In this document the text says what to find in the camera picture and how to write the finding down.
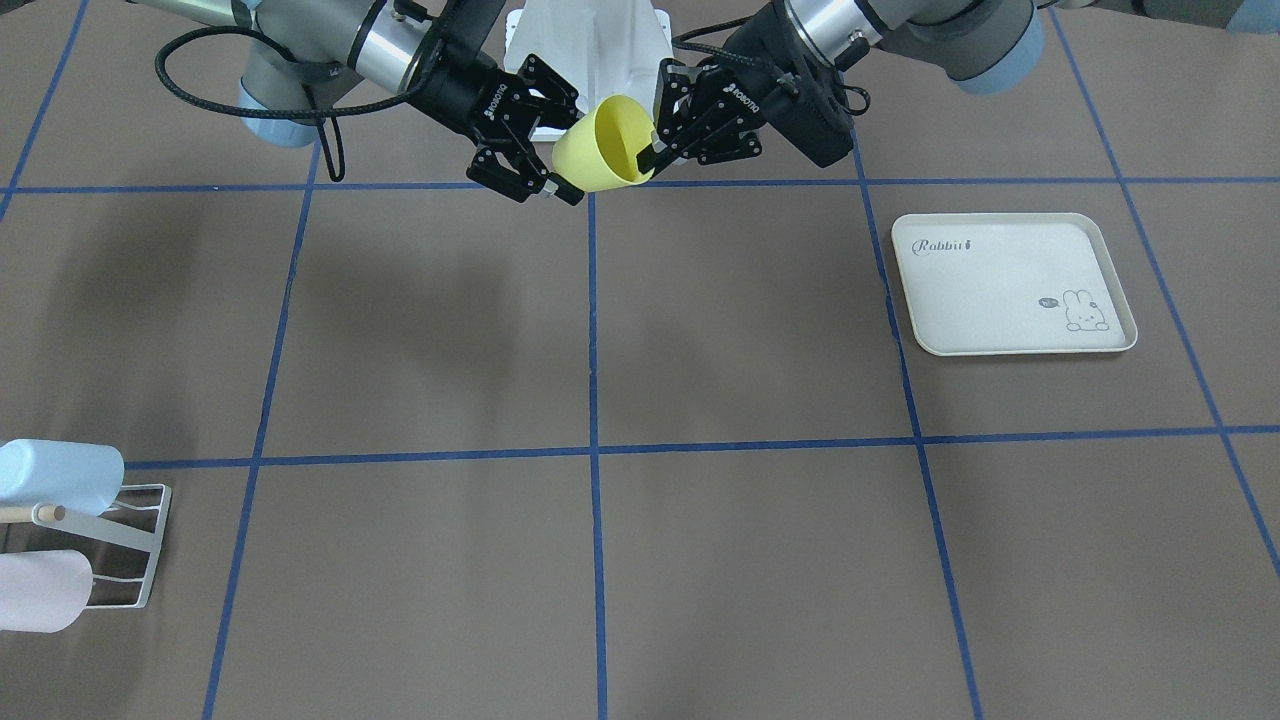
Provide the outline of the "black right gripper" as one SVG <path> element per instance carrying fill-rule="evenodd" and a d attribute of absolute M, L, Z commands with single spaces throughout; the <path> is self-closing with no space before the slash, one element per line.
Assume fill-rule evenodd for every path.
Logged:
<path fill-rule="evenodd" d="M 582 118 L 579 91 L 548 61 L 529 54 L 512 74 L 483 51 L 503 8 L 503 1 L 445 3 L 420 47 L 412 83 L 421 87 L 410 105 L 472 141 L 529 141 L 535 129 L 572 128 Z M 585 199 L 527 145 L 480 143 L 466 176 L 516 202 L 547 196 L 576 206 Z"/>

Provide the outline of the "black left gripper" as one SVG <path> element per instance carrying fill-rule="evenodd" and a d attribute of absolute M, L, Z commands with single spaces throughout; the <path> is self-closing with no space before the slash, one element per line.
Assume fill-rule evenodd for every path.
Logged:
<path fill-rule="evenodd" d="M 707 167 L 759 158 L 763 147 L 758 132 L 741 120 L 733 85 L 737 77 L 741 90 L 772 124 L 783 110 L 785 94 L 795 92 L 796 61 L 810 59 L 828 68 L 795 29 L 786 10 L 759 10 L 704 27 L 700 33 L 724 35 L 719 50 L 730 55 L 726 63 L 735 72 L 721 64 L 660 61 L 652 146 L 637 155 L 643 172 L 659 176 L 680 161 Z"/>

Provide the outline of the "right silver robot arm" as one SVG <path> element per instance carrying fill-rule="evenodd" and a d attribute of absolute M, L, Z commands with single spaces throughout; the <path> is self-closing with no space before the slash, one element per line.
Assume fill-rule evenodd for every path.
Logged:
<path fill-rule="evenodd" d="M 467 177 L 522 202 L 535 195 L 575 205 L 584 191 L 550 170 L 532 143 L 539 128 L 580 120 L 577 91 L 543 59 L 516 72 L 484 53 L 500 1 L 448 1 L 431 13 L 413 1 L 156 1 L 154 8 L 198 23 L 187 41 L 214 35 L 252 40 L 241 102 L 197 97 L 155 58 L 161 83 L 178 99 L 241 118 L 271 143 L 320 138 L 340 117 L 401 104 L 431 118 L 475 147 Z"/>

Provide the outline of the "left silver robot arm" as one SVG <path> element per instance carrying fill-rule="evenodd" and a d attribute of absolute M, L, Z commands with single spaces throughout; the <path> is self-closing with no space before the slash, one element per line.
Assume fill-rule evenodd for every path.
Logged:
<path fill-rule="evenodd" d="M 700 53 L 691 67 L 664 59 L 655 131 L 637 152 L 644 174 L 684 161 L 713 165 L 756 158 L 769 126 L 815 167 L 852 151 L 852 127 L 869 94 L 846 72 L 874 50 L 940 68 L 968 94 L 1001 94 L 1041 59 L 1044 28 L 1033 1 L 769 1 L 753 15 L 713 26 L 673 46 Z"/>

